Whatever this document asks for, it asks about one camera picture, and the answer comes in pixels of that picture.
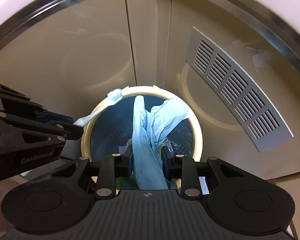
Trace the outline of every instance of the gray vent panel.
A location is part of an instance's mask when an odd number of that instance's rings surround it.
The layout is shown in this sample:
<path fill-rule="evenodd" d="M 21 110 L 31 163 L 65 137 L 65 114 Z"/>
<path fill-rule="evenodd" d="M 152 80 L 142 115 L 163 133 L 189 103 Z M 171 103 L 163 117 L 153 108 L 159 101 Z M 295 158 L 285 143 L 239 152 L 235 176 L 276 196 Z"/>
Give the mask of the gray vent panel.
<path fill-rule="evenodd" d="M 186 62 L 228 106 L 260 152 L 293 137 L 277 109 L 252 78 L 195 28 Z"/>

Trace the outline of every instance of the metal pin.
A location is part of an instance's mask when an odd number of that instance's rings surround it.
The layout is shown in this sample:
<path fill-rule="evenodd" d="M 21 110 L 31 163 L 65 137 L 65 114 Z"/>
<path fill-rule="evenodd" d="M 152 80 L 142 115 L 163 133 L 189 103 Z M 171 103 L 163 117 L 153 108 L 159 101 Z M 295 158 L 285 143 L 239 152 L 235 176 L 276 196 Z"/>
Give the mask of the metal pin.
<path fill-rule="evenodd" d="M 64 139 L 62 136 L 57 136 L 57 138 L 60 140 L 60 141 L 65 141 L 66 139 Z"/>
<path fill-rule="evenodd" d="M 200 190 L 197 190 L 196 188 L 188 188 L 185 190 L 185 194 L 189 197 L 196 197 L 199 196 Z"/>
<path fill-rule="evenodd" d="M 0 112 L 0 117 L 7 117 L 7 115 L 4 112 Z"/>
<path fill-rule="evenodd" d="M 112 194 L 112 190 L 109 188 L 100 188 L 96 191 L 97 195 L 100 197 L 107 197 Z"/>

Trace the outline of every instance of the white toothbrush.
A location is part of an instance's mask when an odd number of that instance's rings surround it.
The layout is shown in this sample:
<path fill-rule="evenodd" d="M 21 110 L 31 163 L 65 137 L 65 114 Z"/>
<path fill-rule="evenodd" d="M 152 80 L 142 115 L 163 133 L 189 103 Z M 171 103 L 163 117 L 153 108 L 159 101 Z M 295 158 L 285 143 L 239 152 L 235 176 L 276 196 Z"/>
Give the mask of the white toothbrush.
<path fill-rule="evenodd" d="M 116 103 L 118 103 L 122 99 L 122 90 L 120 88 L 117 88 L 117 89 L 109 92 L 107 99 L 108 99 L 108 101 L 100 109 L 98 109 L 97 111 L 93 112 L 92 114 L 89 114 L 89 115 L 87 115 L 85 117 L 79 118 L 73 124 L 76 124 L 76 125 L 79 125 L 81 127 L 84 127 L 88 122 L 90 122 L 96 115 L 100 114 L 108 106 L 113 106 Z"/>

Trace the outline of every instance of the blue glove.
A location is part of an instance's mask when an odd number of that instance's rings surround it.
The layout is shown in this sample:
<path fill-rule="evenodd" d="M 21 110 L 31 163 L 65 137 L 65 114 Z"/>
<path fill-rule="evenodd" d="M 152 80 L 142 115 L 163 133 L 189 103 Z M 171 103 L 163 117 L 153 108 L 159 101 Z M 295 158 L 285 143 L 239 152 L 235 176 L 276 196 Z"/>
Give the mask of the blue glove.
<path fill-rule="evenodd" d="M 149 113 L 143 96 L 137 96 L 133 108 L 133 173 L 139 189 L 168 189 L 162 172 L 158 148 L 166 136 L 187 118 L 188 105 L 180 98 L 171 98 Z"/>

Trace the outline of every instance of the trash can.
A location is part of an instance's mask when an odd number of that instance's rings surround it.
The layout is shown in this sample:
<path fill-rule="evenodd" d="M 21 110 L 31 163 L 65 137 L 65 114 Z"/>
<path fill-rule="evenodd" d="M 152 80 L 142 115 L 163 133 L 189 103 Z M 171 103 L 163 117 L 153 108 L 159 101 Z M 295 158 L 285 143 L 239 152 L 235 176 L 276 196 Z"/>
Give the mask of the trash can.
<path fill-rule="evenodd" d="M 91 161 L 100 161 L 103 156 L 118 153 L 120 146 L 126 145 L 132 138 L 133 105 L 137 95 L 143 95 L 145 108 L 151 111 L 153 106 L 162 105 L 164 100 L 176 95 L 156 86 L 126 87 L 122 90 L 122 100 L 114 106 L 106 108 L 92 119 L 84 128 L 81 141 L 83 156 Z M 101 108 L 105 100 L 93 110 Z M 172 130 L 167 139 L 171 142 L 174 153 L 183 153 L 200 161 L 202 153 L 202 132 L 194 112 L 188 110 L 188 119 L 181 121 Z"/>

